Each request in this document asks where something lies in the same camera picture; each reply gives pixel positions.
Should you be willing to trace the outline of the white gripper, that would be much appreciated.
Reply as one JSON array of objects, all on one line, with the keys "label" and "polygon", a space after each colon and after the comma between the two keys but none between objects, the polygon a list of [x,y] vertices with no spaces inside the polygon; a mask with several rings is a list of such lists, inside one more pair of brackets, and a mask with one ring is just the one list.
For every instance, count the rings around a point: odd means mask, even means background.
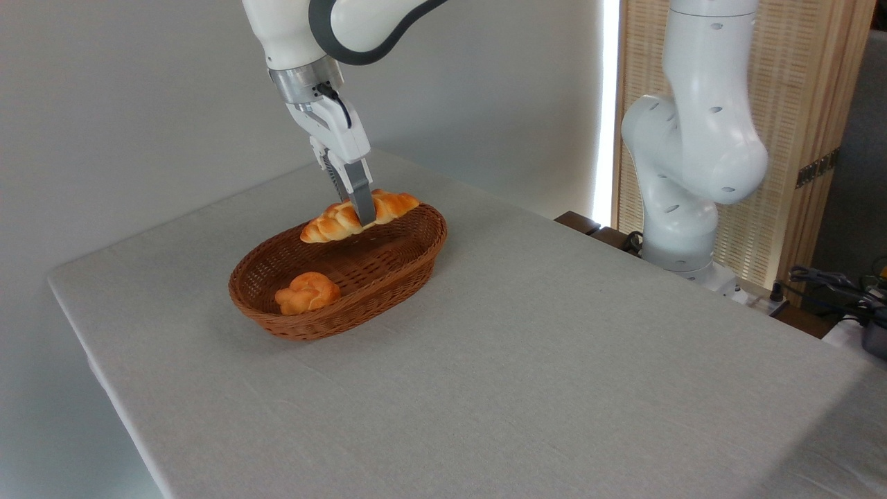
[{"label": "white gripper", "polygon": [[286,107],[295,123],[310,135],[315,158],[341,202],[351,201],[362,227],[374,223],[373,177],[365,160],[371,146],[354,105],[322,96],[311,103],[286,103]]}]

